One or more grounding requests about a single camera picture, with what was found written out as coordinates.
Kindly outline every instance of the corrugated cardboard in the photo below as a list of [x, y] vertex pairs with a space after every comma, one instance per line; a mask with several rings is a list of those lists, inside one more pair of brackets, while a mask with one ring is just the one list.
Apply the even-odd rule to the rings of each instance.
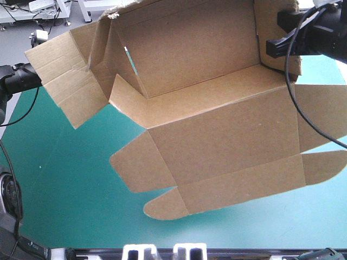
[[[266, 40], [285, 35], [278, 11], [297, 8], [136, 1], [26, 55], [74, 127], [111, 103], [146, 128], [111, 164], [134, 192], [175, 187], [145, 207], [175, 219], [319, 183], [345, 166], [345, 152], [301, 154], [327, 140], [292, 105], [284, 60], [265, 52]], [[300, 74], [299, 57], [291, 73]], [[323, 130], [347, 134], [345, 86], [293, 87]]]

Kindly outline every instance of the black wire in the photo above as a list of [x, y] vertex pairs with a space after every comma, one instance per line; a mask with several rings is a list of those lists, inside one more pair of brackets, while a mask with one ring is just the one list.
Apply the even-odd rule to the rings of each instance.
[[298, 24], [298, 27], [296, 28], [295, 30], [295, 33], [292, 37], [292, 40], [289, 44], [289, 47], [288, 47], [288, 52], [287, 52], [287, 55], [286, 55], [286, 61], [285, 61], [285, 76], [286, 76], [286, 83], [287, 83], [287, 88], [288, 88], [288, 91], [289, 91], [289, 94], [291, 96], [291, 99], [295, 105], [295, 108], [297, 109], [298, 113], [301, 115], [301, 117], [318, 133], [320, 134], [321, 136], [327, 138], [328, 140], [334, 142], [335, 144], [347, 149], [347, 145], [338, 141], [337, 139], [335, 139], [334, 137], [328, 135], [327, 133], [323, 132], [318, 126], [316, 126], [312, 121], [311, 119], [303, 112], [302, 108], [300, 107], [300, 105], [298, 104], [298, 101], [295, 97], [295, 94], [293, 93], [293, 90], [292, 90], [292, 87], [291, 87], [291, 81], [290, 81], [290, 76], [289, 76], [289, 60], [290, 60], [290, 55], [292, 53], [292, 50], [293, 50], [293, 46], [294, 46], [294, 43], [297, 39], [297, 36], [299, 34], [299, 31], [301, 29], [301, 26], [303, 24], [303, 22], [308, 18], [310, 17], [311, 15], [313, 15], [315, 12], [317, 12], [318, 9], [316, 7], [313, 7], [311, 8], [310, 10], [308, 10], [305, 15], [301, 18], [299, 24]]
[[60, 12], [61, 12], [61, 9], [58, 8], [58, 11], [57, 11], [57, 13], [55, 14], [54, 19], [53, 19], [53, 24], [52, 24], [52, 25], [50, 26], [50, 28], [49, 28], [48, 34], [50, 34], [50, 32], [51, 32], [51, 30], [52, 30], [52, 27], [53, 27], [53, 26], [56, 26], [56, 25], [55, 25], [55, 22], [56, 22], [56, 20], [58, 19]]
[[10, 172], [11, 172], [11, 175], [12, 175], [12, 178], [13, 178], [13, 182], [14, 182], [14, 185], [15, 185], [15, 191], [16, 191], [16, 199], [17, 199], [17, 212], [16, 212], [16, 215], [17, 215], [17, 218], [16, 218], [16, 223], [15, 223], [15, 230], [14, 230], [14, 236], [15, 236], [15, 240], [16, 240], [16, 243], [12, 249], [12, 252], [10, 254], [10, 256], [7, 258], [7, 259], [10, 259], [13, 254], [15, 253], [16, 251], [16, 248], [18, 246], [18, 239], [19, 239], [19, 226], [20, 226], [20, 221], [22, 219], [22, 204], [20, 202], [20, 192], [19, 192], [19, 188], [18, 188], [18, 182], [17, 182], [17, 178], [16, 178], [16, 175], [15, 175], [15, 171], [13, 169], [13, 164], [11, 162], [11, 159], [7, 153], [7, 150], [4, 146], [4, 144], [2, 143], [2, 140], [0, 139], [0, 147], [1, 147], [1, 150], [3, 151], [5, 157], [6, 157], [6, 160], [7, 160], [7, 163], [10, 167]]
[[37, 99], [37, 96], [38, 96], [38, 90], [39, 90], [39, 89], [40, 89], [40, 87], [38, 87], [38, 88], [36, 89], [36, 94], [35, 94], [34, 100], [33, 100], [32, 104], [31, 104], [30, 108], [28, 109], [28, 111], [27, 111], [24, 115], [22, 115], [22, 116], [21, 116], [19, 119], [17, 119], [16, 121], [13, 121], [13, 122], [11, 122], [11, 123], [6, 123], [6, 124], [3, 124], [3, 125], [0, 125], [0, 127], [11, 126], [11, 125], [14, 125], [14, 124], [18, 123], [19, 121], [23, 120], [23, 119], [30, 113], [30, 111], [32, 110], [32, 108], [34, 107], [34, 104], [35, 104], [36, 99]]

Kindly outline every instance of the green table surface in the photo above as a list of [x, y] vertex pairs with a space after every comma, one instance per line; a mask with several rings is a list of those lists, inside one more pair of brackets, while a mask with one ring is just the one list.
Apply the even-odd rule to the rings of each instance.
[[[344, 80], [335, 61], [316, 56], [304, 58], [299, 83]], [[34, 94], [22, 94], [12, 119], [28, 109]], [[109, 163], [142, 131], [111, 105], [74, 130], [42, 88], [30, 115], [3, 137], [22, 186], [21, 233], [51, 247], [184, 242], [210, 248], [347, 247], [346, 170], [322, 184], [221, 210], [174, 221], [149, 218], [144, 204], [166, 190], [132, 193]], [[337, 149], [327, 144], [314, 151]]]

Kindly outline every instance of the equipment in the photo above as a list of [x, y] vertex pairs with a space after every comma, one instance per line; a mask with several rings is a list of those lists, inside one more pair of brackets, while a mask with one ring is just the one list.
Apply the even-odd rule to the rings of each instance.
[[0, 124], [5, 120], [7, 102], [12, 95], [42, 86], [30, 63], [0, 66]]
[[[295, 13], [280, 12], [278, 24], [289, 34], [279, 40], [267, 41], [267, 53], [272, 57], [286, 56], [285, 74], [291, 98], [302, 117], [321, 135], [347, 148], [345, 144], [322, 132], [301, 111], [291, 91], [288, 59], [290, 55], [320, 55], [347, 63], [347, 0], [314, 7]], [[45, 40], [40, 32], [32, 35], [32, 45]], [[7, 101], [12, 95], [41, 86], [41, 79], [32, 66], [19, 63], [0, 66], [0, 123], [5, 119]], [[23, 119], [32, 109], [21, 117]], [[269, 260], [344, 260], [347, 250], [325, 249], [307, 253], [291, 250], [207, 250], [203, 244], [178, 244], [171, 250], [157, 250], [154, 245], [128, 245], [122, 250], [94, 249], [48, 249], [18, 235], [19, 221], [23, 216], [20, 187], [12, 170], [0, 168], [0, 259], [27, 260], [74, 260], [107, 259], [122, 260], [207, 260], [225, 257], [230, 259], [269, 259]]]
[[301, 12], [278, 13], [278, 25], [290, 33], [279, 40], [268, 40], [266, 53], [273, 57], [286, 56], [285, 76], [290, 97], [301, 117], [321, 136], [347, 149], [344, 144], [322, 131], [304, 113], [295, 97], [289, 75], [291, 55], [324, 54], [347, 63], [347, 1], [316, 1], [318, 7]]
[[52, 7], [53, 5], [54, 0], [34, 0], [29, 3], [29, 10], [31, 12], [36, 12], [48, 7]]

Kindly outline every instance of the robotic arm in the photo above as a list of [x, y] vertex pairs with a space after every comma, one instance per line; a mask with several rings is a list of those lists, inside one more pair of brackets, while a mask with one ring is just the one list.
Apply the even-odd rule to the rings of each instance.
[[42, 86], [30, 63], [0, 66], [0, 125], [5, 121], [7, 102], [13, 94]]

